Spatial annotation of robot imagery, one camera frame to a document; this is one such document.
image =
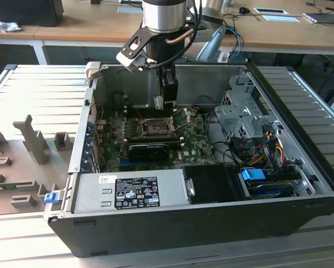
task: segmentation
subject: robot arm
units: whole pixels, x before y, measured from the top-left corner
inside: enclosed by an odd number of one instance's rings
[[[143,25],[121,48],[117,60],[128,70],[157,69],[160,96],[154,98],[156,109],[176,104],[178,80],[174,62],[195,41],[210,41],[214,28],[223,23],[222,0],[143,0]],[[187,11],[192,14],[186,19]],[[190,37],[185,46],[185,39]]]

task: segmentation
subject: motherboard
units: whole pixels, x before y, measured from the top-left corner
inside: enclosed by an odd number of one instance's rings
[[[174,109],[170,115],[126,108],[98,122],[98,129],[103,172],[216,163],[205,136],[205,115],[191,107]]]

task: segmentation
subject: power supply label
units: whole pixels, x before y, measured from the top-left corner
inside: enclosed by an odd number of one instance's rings
[[[115,208],[159,207],[157,177],[117,179],[115,183]]]

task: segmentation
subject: blue latch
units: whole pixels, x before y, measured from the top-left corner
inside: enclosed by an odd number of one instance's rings
[[[265,180],[262,169],[246,169],[241,172],[244,180]]]
[[[59,194],[54,192],[45,194],[44,203],[59,203]]]

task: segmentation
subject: floor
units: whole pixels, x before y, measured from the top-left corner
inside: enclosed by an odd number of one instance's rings
[[[86,64],[89,61],[103,61],[105,63],[116,63],[115,56],[119,48],[117,47],[61,47],[49,46],[47,52],[51,64]],[[248,53],[244,52],[239,59],[239,63],[246,58],[257,65],[272,66],[276,54],[274,53]],[[334,56],[330,59],[329,67],[324,70],[324,57],[318,55],[307,55],[303,58],[296,71],[315,90],[319,91],[324,80],[334,69]],[[0,45],[0,73],[7,64],[37,64],[34,50],[31,46]],[[330,87],[334,85],[334,73],[331,79],[324,85],[320,96],[324,98]]]

